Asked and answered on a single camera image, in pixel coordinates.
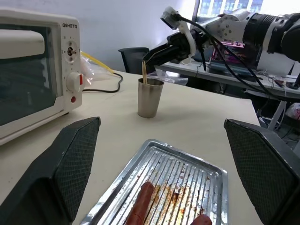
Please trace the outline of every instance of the metal cup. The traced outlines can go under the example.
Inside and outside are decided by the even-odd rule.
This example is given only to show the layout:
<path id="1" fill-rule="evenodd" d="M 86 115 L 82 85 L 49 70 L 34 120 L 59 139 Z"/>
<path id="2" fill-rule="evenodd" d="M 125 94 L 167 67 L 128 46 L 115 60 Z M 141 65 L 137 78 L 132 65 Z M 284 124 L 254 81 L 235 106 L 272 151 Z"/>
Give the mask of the metal cup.
<path id="1" fill-rule="evenodd" d="M 161 91 L 164 86 L 164 82 L 156 79 L 147 79 L 148 84 L 143 83 L 143 79 L 140 78 L 137 114 L 144 118 L 153 118 L 158 111 L 159 100 Z"/>

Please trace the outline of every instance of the hot dog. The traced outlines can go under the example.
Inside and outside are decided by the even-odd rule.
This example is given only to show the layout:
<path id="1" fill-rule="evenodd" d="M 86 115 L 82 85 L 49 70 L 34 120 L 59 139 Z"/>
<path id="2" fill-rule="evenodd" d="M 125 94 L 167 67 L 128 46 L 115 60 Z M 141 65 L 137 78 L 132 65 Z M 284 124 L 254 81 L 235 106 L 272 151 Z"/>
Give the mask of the hot dog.
<path id="1" fill-rule="evenodd" d="M 212 225 L 212 222 L 209 216 L 203 214 L 198 216 L 191 225 Z"/>
<path id="2" fill-rule="evenodd" d="M 135 204 L 127 217 L 126 225 L 143 225 L 146 217 L 148 205 L 153 194 L 154 187 L 150 182 L 142 185 L 139 194 L 137 195 Z"/>

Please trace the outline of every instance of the white table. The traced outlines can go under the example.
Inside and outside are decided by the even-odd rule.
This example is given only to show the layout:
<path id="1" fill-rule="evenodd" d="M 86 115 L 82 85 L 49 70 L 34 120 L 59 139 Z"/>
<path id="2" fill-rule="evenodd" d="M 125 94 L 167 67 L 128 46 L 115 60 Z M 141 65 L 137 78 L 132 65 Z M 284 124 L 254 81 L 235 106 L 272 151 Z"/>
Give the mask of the white table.
<path id="1" fill-rule="evenodd" d="M 179 73 L 179 74 L 183 74 L 183 75 L 187 75 L 187 76 L 191 76 L 191 77 L 199 77 L 199 78 L 209 80 L 209 81 L 215 81 L 215 82 L 220 82 L 220 83 L 224 83 L 224 84 L 229 84 L 229 85 L 233 85 L 233 86 L 237 86 L 237 87 L 250 89 L 248 86 L 244 85 L 243 83 L 241 83 L 238 79 L 236 79 L 233 76 L 210 73 L 210 72 L 208 72 L 208 70 L 209 70 L 208 68 L 206 69 L 206 71 L 207 71 L 206 72 L 206 71 L 204 71 L 203 66 L 200 66 L 199 68 L 197 68 L 199 65 L 201 65 L 201 63 L 198 63 L 195 61 L 193 61 L 192 63 L 190 63 L 188 65 L 175 64 L 175 63 L 168 62 L 161 66 L 155 66 L 155 67 L 157 69 L 161 69 L 163 71 L 175 72 L 175 73 Z M 285 87 L 285 90 L 284 90 L 283 88 L 279 87 L 277 84 L 272 85 L 272 82 L 270 82 L 267 77 L 265 77 L 265 76 L 258 76 L 258 77 L 263 79 L 263 80 L 261 80 L 262 84 L 267 89 L 272 90 L 273 93 L 275 93 L 277 95 L 285 96 L 285 91 L 286 91 L 286 94 L 288 97 L 300 98 L 300 89 L 294 90 L 294 89 Z M 282 81 L 286 81 L 286 82 L 295 82 L 295 79 L 292 79 L 292 78 L 280 77 L 278 79 L 282 80 Z M 251 84 L 254 87 L 261 89 L 257 82 L 249 82 L 249 81 L 245 81 L 245 82 Z"/>
<path id="2" fill-rule="evenodd" d="M 140 76 L 121 74 L 124 82 L 118 93 L 84 93 L 81 107 L 0 147 L 0 203 L 63 127 L 77 120 L 100 116 L 91 175 L 74 225 L 81 222 L 144 141 L 150 138 L 227 170 L 230 223 L 261 225 L 238 177 L 223 128 L 226 118 L 258 125 L 251 101 L 166 83 L 157 116 L 144 119 L 136 113 Z M 93 88 L 113 90 L 117 81 L 118 78 L 100 81 Z"/>

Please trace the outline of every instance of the oven timer dial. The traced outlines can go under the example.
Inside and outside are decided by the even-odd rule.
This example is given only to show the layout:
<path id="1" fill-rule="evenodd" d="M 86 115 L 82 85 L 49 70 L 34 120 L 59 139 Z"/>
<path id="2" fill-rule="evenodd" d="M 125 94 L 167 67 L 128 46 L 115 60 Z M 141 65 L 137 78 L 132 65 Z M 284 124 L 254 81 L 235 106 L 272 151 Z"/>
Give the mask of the oven timer dial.
<path id="1" fill-rule="evenodd" d="M 84 89 L 84 75 L 72 72 L 67 76 L 66 85 L 68 90 L 80 92 Z"/>

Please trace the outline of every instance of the office chair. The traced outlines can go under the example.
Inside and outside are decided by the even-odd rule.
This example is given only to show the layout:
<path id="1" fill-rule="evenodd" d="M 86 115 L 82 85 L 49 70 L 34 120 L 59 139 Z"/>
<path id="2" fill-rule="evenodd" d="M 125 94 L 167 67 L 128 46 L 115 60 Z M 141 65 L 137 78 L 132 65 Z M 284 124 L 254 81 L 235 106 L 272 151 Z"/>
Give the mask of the office chair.
<path id="1" fill-rule="evenodd" d="M 122 48 L 119 49 L 122 54 L 124 67 L 127 73 L 142 74 L 142 61 L 144 56 L 149 52 L 149 48 L 137 47 L 137 48 Z M 155 71 L 154 67 L 147 66 L 147 73 Z"/>

